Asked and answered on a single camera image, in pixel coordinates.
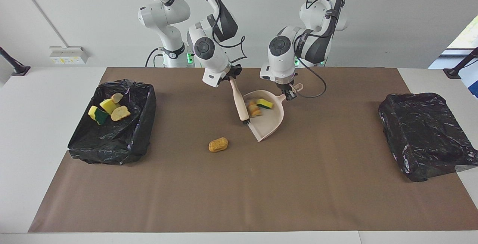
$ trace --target black pole base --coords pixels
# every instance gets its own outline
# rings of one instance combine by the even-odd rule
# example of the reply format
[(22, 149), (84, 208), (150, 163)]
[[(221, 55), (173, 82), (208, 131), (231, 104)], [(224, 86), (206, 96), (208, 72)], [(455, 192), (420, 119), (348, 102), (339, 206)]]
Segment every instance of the black pole base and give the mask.
[(454, 76), (454, 75), (450, 74), (451, 72), (455, 72), (455, 70), (452, 69), (452, 68), (444, 68), (444, 69), (443, 69), (443, 72), (445, 72), (445, 74), (447, 75), (447, 77), (448, 77), (449, 79), (458, 79), (458, 80), (461, 80), (461, 77), (460, 77), (459, 75)]
[(23, 72), (20, 72), (20, 73), (13, 72), (10, 76), (25, 76), (25, 74), (27, 74), (27, 72), (30, 70), (30, 66), (24, 65), (23, 68), (25, 68)]

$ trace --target white table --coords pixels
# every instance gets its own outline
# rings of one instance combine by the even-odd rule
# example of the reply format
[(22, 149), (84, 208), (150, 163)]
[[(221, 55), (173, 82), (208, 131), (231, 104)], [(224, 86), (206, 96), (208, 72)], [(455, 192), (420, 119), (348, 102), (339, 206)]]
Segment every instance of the white table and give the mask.
[[(478, 231), (26, 234), (105, 68), (32, 68), (0, 89), (0, 243), (476, 243)], [(478, 100), (441, 70), (400, 69), (413, 93), (447, 100), (478, 147)], [(63, 102), (58, 97), (69, 98)], [(478, 169), (459, 173), (478, 205)]]

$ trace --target dustpan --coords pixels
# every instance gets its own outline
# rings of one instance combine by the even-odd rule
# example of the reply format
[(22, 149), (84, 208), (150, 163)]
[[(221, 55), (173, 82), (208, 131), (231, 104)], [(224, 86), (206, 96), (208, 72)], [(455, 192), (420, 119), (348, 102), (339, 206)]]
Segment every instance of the dustpan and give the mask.
[[(297, 84), (294, 87), (296, 91), (301, 91), (303, 88), (304, 86), (302, 84)], [(266, 99), (274, 104), (271, 109), (261, 109), (263, 115), (251, 118), (248, 124), (257, 141), (260, 142), (272, 135), (282, 123), (284, 119), (284, 107), (282, 106), (282, 102), (285, 100), (285, 95), (276, 96), (266, 90), (257, 90), (244, 96), (246, 103), (253, 99)]]

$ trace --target brown paper sheet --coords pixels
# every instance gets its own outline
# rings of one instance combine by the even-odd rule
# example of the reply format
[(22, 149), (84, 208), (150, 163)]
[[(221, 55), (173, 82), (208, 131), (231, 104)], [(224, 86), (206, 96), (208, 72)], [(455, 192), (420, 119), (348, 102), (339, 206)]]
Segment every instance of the brown paper sheet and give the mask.
[[(256, 142), (228, 82), (202, 69), (108, 68), (102, 82), (153, 84), (148, 154), (126, 166), (65, 155), (29, 232), (477, 230), (478, 211), (456, 174), (412, 183), (394, 161), (377, 108), (409, 92), (396, 69), (317, 68), (324, 96), (285, 101), (278, 130)], [(244, 69), (243, 94), (273, 82)], [(299, 70), (306, 94), (321, 83)], [(227, 150), (208, 143), (227, 137)]]

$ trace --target green light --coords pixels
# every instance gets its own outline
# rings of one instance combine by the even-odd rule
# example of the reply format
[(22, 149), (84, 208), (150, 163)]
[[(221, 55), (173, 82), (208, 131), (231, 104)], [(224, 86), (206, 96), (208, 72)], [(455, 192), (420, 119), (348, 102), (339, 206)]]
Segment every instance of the green light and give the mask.
[(189, 64), (192, 64), (194, 62), (192, 55), (190, 53), (186, 53), (186, 56), (187, 56), (187, 62)]

